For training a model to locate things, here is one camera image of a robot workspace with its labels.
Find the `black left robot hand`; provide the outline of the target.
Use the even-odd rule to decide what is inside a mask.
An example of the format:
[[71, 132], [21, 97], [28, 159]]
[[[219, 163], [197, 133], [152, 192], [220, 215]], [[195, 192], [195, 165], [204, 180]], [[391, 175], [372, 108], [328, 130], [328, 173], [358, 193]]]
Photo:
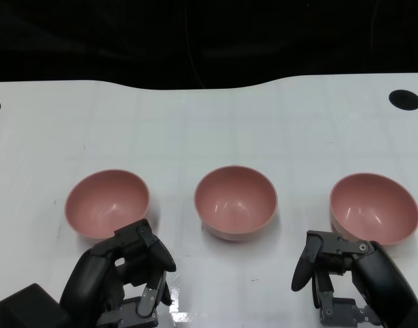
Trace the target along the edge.
[[114, 232], [78, 260], [60, 299], [73, 327], [156, 327], [170, 306], [176, 264], [146, 219]]

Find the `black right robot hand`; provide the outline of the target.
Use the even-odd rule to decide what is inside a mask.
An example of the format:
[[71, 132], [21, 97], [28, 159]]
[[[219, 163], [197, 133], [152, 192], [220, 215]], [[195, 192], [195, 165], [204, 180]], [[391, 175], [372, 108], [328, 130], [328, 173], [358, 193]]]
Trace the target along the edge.
[[[366, 302], [334, 296], [331, 275], [351, 272], [352, 283]], [[325, 327], [418, 327], [418, 299], [383, 246], [349, 241], [333, 232], [309, 230], [296, 265], [291, 289], [312, 284], [313, 302]]]

